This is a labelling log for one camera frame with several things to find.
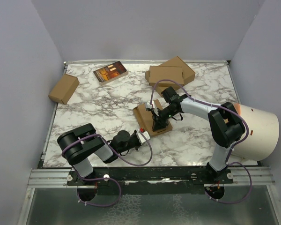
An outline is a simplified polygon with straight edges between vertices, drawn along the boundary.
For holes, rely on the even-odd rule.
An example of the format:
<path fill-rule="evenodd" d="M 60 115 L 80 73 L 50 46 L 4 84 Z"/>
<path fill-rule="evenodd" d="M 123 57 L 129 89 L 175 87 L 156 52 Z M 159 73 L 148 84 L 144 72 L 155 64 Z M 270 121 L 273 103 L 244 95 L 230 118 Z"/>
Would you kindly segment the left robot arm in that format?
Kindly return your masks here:
<path fill-rule="evenodd" d="M 92 124 L 88 123 L 81 127 L 63 133 L 57 139 L 62 150 L 62 157 L 78 172 L 78 180 L 89 185 L 95 177 L 94 168 L 88 157 L 95 154 L 105 164 L 109 164 L 125 151 L 143 144 L 139 132 L 132 134 L 121 130 L 112 140 L 104 141 L 96 132 Z"/>

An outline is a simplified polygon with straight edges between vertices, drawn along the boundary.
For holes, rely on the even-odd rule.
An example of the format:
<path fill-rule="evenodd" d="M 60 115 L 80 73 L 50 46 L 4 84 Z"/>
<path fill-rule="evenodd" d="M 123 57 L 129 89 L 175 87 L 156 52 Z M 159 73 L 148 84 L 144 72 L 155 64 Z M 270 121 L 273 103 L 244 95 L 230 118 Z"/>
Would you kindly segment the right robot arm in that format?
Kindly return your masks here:
<path fill-rule="evenodd" d="M 152 130 L 164 129 L 169 124 L 169 119 L 183 113 L 192 114 L 209 122 L 215 149 L 206 166 L 206 179 L 210 183 L 217 183 L 222 179 L 228 167 L 228 159 L 233 148 L 240 142 L 246 131 L 246 123 L 237 113 L 232 103 L 222 105 L 212 104 L 192 98 L 188 93 L 179 95 L 172 87 L 162 92 L 163 98 L 168 103 L 164 109 L 158 108 L 153 100 L 145 103 L 147 111 L 151 111 Z"/>

